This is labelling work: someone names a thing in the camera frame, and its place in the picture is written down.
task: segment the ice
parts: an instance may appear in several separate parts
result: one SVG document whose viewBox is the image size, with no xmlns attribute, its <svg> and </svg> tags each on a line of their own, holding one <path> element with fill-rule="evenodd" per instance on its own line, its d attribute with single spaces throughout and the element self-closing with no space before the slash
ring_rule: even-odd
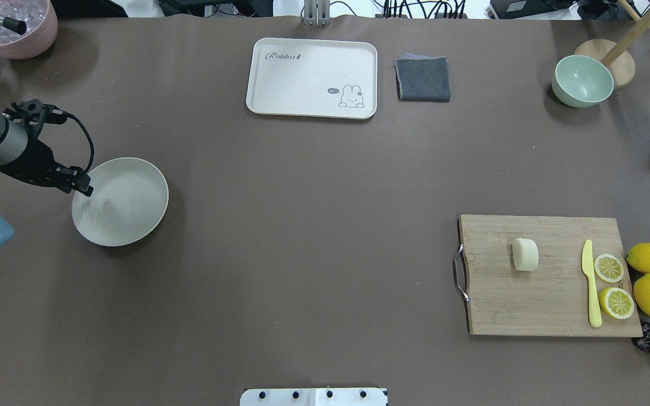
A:
<svg viewBox="0 0 650 406">
<path fill-rule="evenodd" d="M 31 33 L 44 21 L 48 5 L 49 0 L 0 0 L 0 15 L 24 21 L 27 24 L 27 33 Z M 0 45 L 11 43 L 21 37 L 0 26 Z"/>
</svg>

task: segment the round white plate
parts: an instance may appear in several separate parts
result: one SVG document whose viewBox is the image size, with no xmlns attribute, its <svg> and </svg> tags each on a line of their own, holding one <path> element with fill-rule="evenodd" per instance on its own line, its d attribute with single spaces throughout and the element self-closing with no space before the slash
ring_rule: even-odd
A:
<svg viewBox="0 0 650 406">
<path fill-rule="evenodd" d="M 91 197 L 77 193 L 72 219 L 77 231 L 101 246 L 124 246 L 157 227 L 170 189 L 156 166 L 134 157 L 113 159 L 90 171 Z"/>
</svg>

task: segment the yellow knife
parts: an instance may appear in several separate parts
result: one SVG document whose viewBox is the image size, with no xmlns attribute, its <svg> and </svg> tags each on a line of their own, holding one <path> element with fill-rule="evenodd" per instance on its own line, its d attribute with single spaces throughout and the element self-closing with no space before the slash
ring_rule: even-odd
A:
<svg viewBox="0 0 650 406">
<path fill-rule="evenodd" d="M 583 245 L 581 269 L 588 278 L 588 323 L 594 327 L 601 327 L 601 308 L 598 304 L 598 293 L 596 293 L 596 270 L 594 270 L 594 252 L 591 240 L 586 240 Z"/>
</svg>

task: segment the round wooden base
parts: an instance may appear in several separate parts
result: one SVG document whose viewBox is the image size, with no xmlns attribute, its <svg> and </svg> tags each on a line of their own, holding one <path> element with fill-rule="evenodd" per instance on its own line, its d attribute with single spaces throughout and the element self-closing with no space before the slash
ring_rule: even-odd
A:
<svg viewBox="0 0 650 406">
<path fill-rule="evenodd" d="M 580 44 L 573 53 L 576 55 L 590 56 L 593 59 L 600 61 L 615 45 L 615 42 L 609 41 L 608 39 L 591 39 L 590 41 Z M 634 80 L 636 65 L 634 57 L 632 57 L 628 51 L 621 54 L 621 56 L 619 56 L 616 61 L 607 68 L 611 71 L 611 75 L 613 76 L 613 88 L 616 90 L 626 87 L 631 80 Z"/>
</svg>

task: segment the knife handle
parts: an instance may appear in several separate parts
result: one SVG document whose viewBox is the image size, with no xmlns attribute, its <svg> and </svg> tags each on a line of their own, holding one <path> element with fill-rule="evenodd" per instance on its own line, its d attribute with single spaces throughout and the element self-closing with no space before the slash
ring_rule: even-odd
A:
<svg viewBox="0 0 650 406">
<path fill-rule="evenodd" d="M 588 278 L 588 323 L 591 323 L 591 326 L 594 327 L 601 327 L 601 323 L 603 323 L 594 278 Z"/>
</svg>

